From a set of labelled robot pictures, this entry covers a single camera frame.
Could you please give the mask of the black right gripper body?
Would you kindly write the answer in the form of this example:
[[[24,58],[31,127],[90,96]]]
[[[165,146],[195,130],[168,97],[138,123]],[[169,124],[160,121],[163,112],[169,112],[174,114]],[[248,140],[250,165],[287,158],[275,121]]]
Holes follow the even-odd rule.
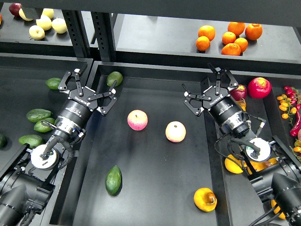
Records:
[[[220,93],[216,95],[215,88],[210,86],[205,90],[205,96],[211,98],[209,101],[205,100],[205,109],[209,111],[218,124],[223,124],[233,115],[242,113],[243,109],[229,94],[227,88],[220,88]]]

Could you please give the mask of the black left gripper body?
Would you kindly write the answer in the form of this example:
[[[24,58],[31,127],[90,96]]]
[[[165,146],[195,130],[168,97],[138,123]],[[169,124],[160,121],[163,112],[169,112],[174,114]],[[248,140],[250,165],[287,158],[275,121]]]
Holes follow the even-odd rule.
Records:
[[[97,100],[88,100],[88,97],[94,94],[95,91],[87,86],[83,87],[82,96],[78,94],[77,89],[71,90],[58,117],[69,119],[79,127],[85,127],[92,112],[98,107]]]

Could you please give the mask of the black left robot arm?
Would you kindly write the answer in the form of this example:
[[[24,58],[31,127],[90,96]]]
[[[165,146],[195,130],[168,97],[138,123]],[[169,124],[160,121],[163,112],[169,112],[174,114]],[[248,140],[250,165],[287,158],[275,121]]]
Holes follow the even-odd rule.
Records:
[[[76,143],[86,134],[86,124],[94,111],[105,116],[116,103],[113,80],[108,91],[96,93],[81,85],[84,69],[67,71],[57,86],[68,95],[55,123],[42,120],[52,136],[34,148],[25,143],[0,172],[0,224],[28,226],[46,207],[55,190],[52,180],[74,158]]]

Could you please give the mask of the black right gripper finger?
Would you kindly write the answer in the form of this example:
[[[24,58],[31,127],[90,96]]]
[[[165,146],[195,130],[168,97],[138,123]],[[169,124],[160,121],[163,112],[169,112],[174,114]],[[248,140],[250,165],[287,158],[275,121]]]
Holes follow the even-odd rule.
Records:
[[[231,91],[238,88],[238,82],[228,68],[217,70],[211,63],[208,63],[207,65],[216,76],[214,90],[216,96],[221,93],[229,94]]]
[[[188,107],[188,109],[197,117],[199,117],[204,111],[203,102],[210,102],[212,98],[210,96],[201,95],[201,94],[193,94],[191,93],[184,83],[182,83],[182,87],[184,88],[184,97],[183,103]],[[192,104],[193,101],[200,102],[199,106],[194,106]]]

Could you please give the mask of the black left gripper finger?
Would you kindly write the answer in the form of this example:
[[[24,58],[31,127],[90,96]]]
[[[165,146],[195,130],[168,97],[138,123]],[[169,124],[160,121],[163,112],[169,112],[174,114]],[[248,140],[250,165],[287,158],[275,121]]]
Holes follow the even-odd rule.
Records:
[[[115,94],[116,94],[115,85],[116,84],[117,84],[117,81],[115,80],[107,92],[93,94],[92,96],[88,96],[87,97],[87,101],[89,103],[88,109],[91,112],[98,111],[101,113],[102,116],[105,116],[117,101],[117,97],[115,96]],[[108,99],[109,102],[105,106],[100,106],[98,104],[99,99]]]
[[[86,68],[87,68],[87,65],[84,65],[81,68],[74,69],[73,72],[67,71],[58,85],[58,90],[65,94],[69,94],[70,90],[68,89],[67,84],[70,81],[70,79],[74,79],[75,83],[76,83],[76,89],[77,89],[78,95],[80,97],[83,96],[83,87],[80,82],[80,77],[81,77],[82,73],[86,70]]]

